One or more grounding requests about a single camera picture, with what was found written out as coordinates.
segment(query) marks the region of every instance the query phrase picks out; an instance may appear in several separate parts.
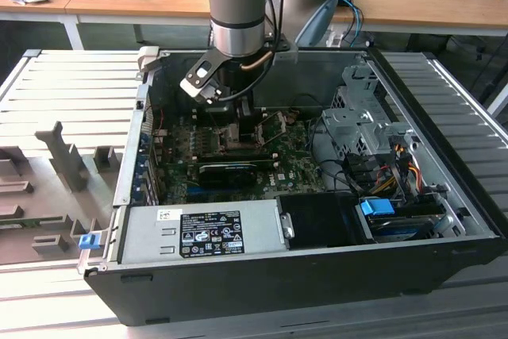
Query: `blue tab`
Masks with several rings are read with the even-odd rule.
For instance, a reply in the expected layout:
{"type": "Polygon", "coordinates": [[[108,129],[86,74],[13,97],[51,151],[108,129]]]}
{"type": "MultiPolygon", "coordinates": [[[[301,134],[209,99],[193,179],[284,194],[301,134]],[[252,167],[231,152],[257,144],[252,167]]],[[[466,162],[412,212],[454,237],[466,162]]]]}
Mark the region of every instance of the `blue tab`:
{"type": "Polygon", "coordinates": [[[394,207],[387,198],[370,198],[360,204],[365,216],[379,216],[381,214],[395,214],[394,207]]]}
{"type": "Polygon", "coordinates": [[[79,248],[84,249],[100,249],[101,248],[101,234],[100,233],[88,233],[83,234],[79,238],[79,248]]]}

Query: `floor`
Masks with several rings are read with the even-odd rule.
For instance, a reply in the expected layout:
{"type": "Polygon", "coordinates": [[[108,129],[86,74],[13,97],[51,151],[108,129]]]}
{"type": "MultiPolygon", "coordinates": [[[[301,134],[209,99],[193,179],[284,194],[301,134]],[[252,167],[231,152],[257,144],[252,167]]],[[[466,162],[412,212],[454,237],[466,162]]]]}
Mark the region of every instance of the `floor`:
{"type": "MultiPolygon", "coordinates": [[[[208,28],[196,26],[156,26],[144,25],[145,44],[154,44],[164,48],[204,48],[206,47],[208,28]]],[[[131,25],[80,25],[85,49],[138,49],[131,25]]],[[[403,52],[406,49],[409,35],[394,33],[365,34],[374,39],[375,46],[382,50],[403,52]]],[[[440,62],[463,84],[470,89],[474,78],[490,59],[502,38],[486,37],[453,37],[446,44],[446,49],[436,52],[443,37],[425,35],[419,39],[416,49],[423,52],[434,52],[440,62]]],[[[70,49],[64,27],[56,23],[0,21],[0,83],[10,72],[26,49],[70,49]]],[[[486,82],[492,79],[502,65],[508,60],[508,44],[505,44],[491,65],[483,73],[475,88],[474,96],[478,97],[486,82]]],[[[501,116],[502,123],[508,117],[501,116]]]]}

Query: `white sticker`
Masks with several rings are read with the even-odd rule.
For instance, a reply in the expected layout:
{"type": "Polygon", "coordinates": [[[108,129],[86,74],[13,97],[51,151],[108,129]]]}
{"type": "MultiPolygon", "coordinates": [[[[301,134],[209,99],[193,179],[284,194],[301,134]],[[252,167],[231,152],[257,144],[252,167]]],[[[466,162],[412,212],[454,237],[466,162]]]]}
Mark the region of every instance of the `white sticker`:
{"type": "Polygon", "coordinates": [[[182,212],[183,210],[159,210],[157,212],[157,221],[179,220],[182,212]]]}
{"type": "Polygon", "coordinates": [[[242,246],[244,246],[244,243],[241,241],[225,242],[224,245],[228,248],[241,248],[242,246]]]}

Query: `copper pipe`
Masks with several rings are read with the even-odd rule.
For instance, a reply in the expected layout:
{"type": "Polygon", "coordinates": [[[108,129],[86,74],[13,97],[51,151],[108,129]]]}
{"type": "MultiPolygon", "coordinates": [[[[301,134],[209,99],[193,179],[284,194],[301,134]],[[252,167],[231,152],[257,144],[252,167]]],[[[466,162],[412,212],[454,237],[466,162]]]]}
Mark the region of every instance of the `copper pipe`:
{"type": "Polygon", "coordinates": [[[263,57],[260,57],[257,61],[254,61],[252,64],[249,65],[240,65],[240,69],[242,71],[251,71],[253,69],[256,69],[259,67],[262,63],[264,63],[266,60],[269,60],[273,56],[273,51],[268,51],[264,54],[263,57]]]}

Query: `circuit board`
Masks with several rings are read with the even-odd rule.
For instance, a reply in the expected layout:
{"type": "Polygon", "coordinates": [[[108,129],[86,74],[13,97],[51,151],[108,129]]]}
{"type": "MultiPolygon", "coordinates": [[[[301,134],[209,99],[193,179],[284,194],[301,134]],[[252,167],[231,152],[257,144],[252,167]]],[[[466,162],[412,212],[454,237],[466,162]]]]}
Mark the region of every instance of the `circuit board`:
{"type": "MultiPolygon", "coordinates": [[[[275,117],[267,118],[264,124],[264,136],[268,137],[266,144],[262,148],[258,145],[242,152],[244,155],[250,153],[251,155],[276,156],[276,167],[258,171],[255,184],[238,189],[207,190],[200,187],[198,181],[198,169],[206,164],[203,163],[203,160],[206,162],[204,152],[218,150],[220,143],[215,137],[217,131],[224,128],[199,126],[192,120],[184,118],[168,126],[171,139],[170,147],[166,151],[170,154],[170,160],[160,166],[164,170],[164,183],[167,190],[165,204],[261,200],[290,193],[324,191],[318,166],[310,157],[307,148],[306,123],[293,121],[291,125],[285,125],[285,132],[282,134],[279,132],[277,116],[272,115],[275,117]],[[199,162],[196,152],[202,154],[199,162]]],[[[273,164],[273,160],[259,160],[259,162],[273,164]]]]}

